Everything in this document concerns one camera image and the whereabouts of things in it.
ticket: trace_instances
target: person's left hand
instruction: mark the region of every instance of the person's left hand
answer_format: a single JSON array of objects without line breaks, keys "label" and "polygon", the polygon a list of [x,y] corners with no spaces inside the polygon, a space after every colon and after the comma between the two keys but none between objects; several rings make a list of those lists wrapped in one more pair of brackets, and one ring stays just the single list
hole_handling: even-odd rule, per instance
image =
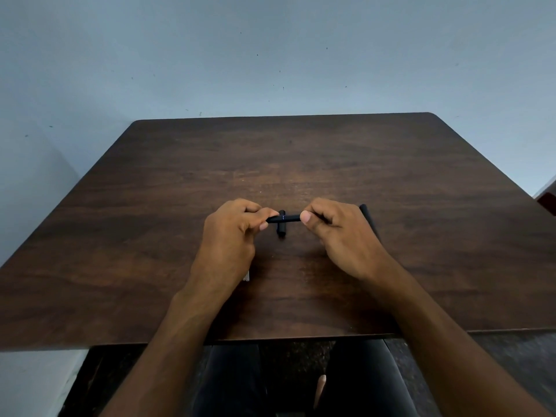
[{"label": "person's left hand", "polygon": [[201,247],[186,288],[220,306],[247,274],[255,256],[255,236],[279,213],[245,199],[224,203],[205,220]]}]

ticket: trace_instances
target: person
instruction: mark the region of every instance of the person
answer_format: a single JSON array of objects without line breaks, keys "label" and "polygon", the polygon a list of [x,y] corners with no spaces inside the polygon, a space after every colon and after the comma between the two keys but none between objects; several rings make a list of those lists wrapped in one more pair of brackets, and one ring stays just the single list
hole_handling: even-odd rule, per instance
[{"label": "person", "polygon": [[[102,417],[182,411],[212,320],[247,273],[255,236],[276,215],[238,199],[206,218],[187,283]],[[317,198],[301,221],[321,239],[332,262],[392,314],[444,416],[550,415],[386,252],[356,205]],[[395,363],[379,343],[336,343],[316,414],[416,415]],[[213,347],[192,413],[272,415],[257,356],[256,346]]]}]

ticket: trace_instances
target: leg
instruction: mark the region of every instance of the leg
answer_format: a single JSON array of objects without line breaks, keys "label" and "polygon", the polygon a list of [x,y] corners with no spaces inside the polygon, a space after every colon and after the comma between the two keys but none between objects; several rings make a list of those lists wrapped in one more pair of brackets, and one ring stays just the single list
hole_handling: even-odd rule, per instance
[{"label": "leg", "polygon": [[193,416],[261,416],[270,412],[257,344],[212,347]]},{"label": "leg", "polygon": [[339,340],[330,352],[316,415],[417,416],[382,340]]}]

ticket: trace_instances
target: hand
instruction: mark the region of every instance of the hand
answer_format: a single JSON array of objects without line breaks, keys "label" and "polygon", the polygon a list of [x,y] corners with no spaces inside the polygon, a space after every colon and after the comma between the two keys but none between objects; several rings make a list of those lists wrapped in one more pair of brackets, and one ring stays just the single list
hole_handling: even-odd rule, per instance
[{"label": "hand", "polygon": [[245,199],[224,203],[205,220],[203,238],[186,288],[219,304],[230,297],[255,256],[255,236],[279,213]]},{"label": "hand", "polygon": [[321,239],[330,260],[366,282],[379,300],[411,279],[380,244],[356,205],[316,198],[301,213],[301,221]]}]

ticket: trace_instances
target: wooden table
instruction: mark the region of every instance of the wooden table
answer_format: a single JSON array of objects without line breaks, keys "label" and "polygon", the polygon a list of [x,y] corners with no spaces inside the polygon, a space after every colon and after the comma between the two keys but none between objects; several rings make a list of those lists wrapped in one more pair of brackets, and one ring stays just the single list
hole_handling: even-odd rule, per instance
[{"label": "wooden table", "polygon": [[[0,348],[145,343],[209,213],[316,196],[366,203],[464,329],[556,328],[556,221],[435,115],[143,120],[0,270]],[[208,342],[396,333],[302,224],[256,247]]]}]

